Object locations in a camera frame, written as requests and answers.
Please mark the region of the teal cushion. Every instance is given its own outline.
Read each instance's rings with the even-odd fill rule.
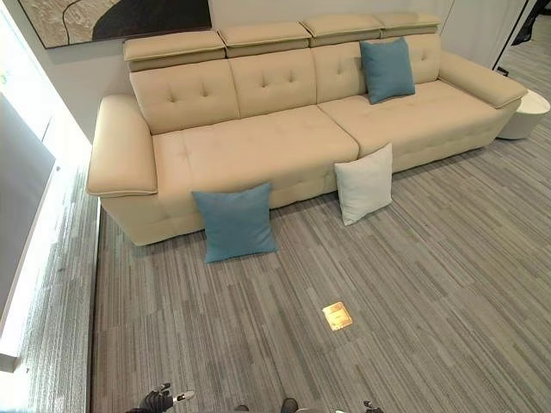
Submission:
[[[415,93],[410,55],[403,37],[392,43],[361,41],[360,51],[371,103]]]
[[[205,262],[277,250],[269,227],[269,189],[264,183],[233,194],[193,192],[207,234]]]

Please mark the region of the white side table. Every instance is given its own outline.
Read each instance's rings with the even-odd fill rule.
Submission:
[[[540,119],[549,112],[549,102],[534,90],[528,90],[528,93],[521,99],[517,112],[513,115],[509,123],[498,134],[502,139],[522,139],[528,138],[534,126]]]

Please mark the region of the gray striped carpet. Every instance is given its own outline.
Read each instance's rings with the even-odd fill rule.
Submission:
[[[551,17],[511,50],[551,98]],[[271,213],[275,254],[205,265],[203,232],[134,247],[103,215],[92,411],[157,383],[177,412],[551,410],[551,117],[529,139],[393,177],[393,203],[344,227],[335,194]],[[331,332],[321,309],[354,323]]]

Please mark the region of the light gray pillow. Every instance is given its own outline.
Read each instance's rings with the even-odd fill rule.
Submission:
[[[393,147],[388,144],[357,161],[335,163],[338,198],[345,225],[390,204]]]

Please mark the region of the sofa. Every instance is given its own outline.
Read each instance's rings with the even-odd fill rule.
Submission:
[[[271,208],[337,189],[334,163],[393,144],[393,172],[490,144],[526,89],[441,49],[435,16],[321,15],[128,40],[135,96],[99,107],[87,191],[136,245],[203,228],[192,191],[271,182]],[[360,40],[404,36],[416,93],[372,105]]]

